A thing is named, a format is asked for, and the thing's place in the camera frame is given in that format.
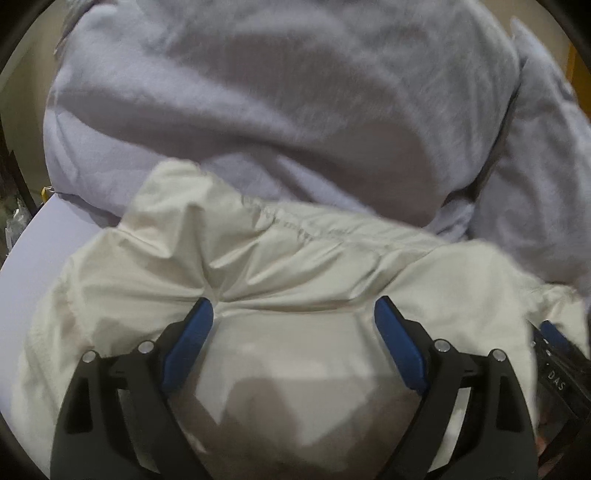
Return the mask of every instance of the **white nylon fabric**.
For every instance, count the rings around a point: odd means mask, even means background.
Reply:
[[[127,353],[205,296],[215,325],[171,401],[214,478],[373,478],[418,405],[373,323],[389,295],[432,338],[507,352],[535,416],[528,321],[585,342],[581,299],[483,242],[241,196],[194,164],[160,164],[120,225],[74,254],[38,306],[14,389],[17,437],[48,472],[81,354]],[[453,449],[460,411],[439,462]]]

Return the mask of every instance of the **silver rivet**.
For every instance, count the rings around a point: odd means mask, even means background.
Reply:
[[[84,355],[82,355],[82,361],[86,364],[93,362],[96,358],[96,352],[92,350],[88,350]]]
[[[435,350],[441,353],[448,352],[452,346],[447,340],[435,340]]]
[[[495,358],[497,362],[504,362],[507,360],[507,354],[503,350],[493,350],[492,356]]]
[[[152,350],[154,350],[154,342],[150,340],[146,340],[145,342],[140,343],[138,346],[138,351],[140,353],[150,353]]]

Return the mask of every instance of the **wall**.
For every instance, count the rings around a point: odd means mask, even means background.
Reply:
[[[536,0],[483,0],[511,35],[511,17],[519,18],[544,43],[558,65],[566,71],[570,41],[562,28]]]
[[[50,5],[0,73],[0,115],[8,148],[15,153],[37,202],[41,189],[50,184],[43,153],[43,113],[56,73],[53,51],[65,15],[66,0]]]

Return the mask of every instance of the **white seat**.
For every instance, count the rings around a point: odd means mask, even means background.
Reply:
[[[66,259],[116,219],[79,199],[54,195],[39,211],[0,270],[0,411],[11,425],[12,383],[38,301]]]

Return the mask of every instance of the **blue grip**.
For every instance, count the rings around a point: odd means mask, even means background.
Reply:
[[[213,326],[213,307],[203,299],[164,360],[161,389],[165,395],[183,386]]]
[[[546,340],[548,340],[548,343],[553,348],[556,348],[564,354],[570,352],[570,342],[562,333],[560,333],[551,321],[545,320],[542,322],[540,325],[540,333]]]
[[[374,319],[404,384],[422,395],[428,388],[425,360],[384,299],[375,303]]]

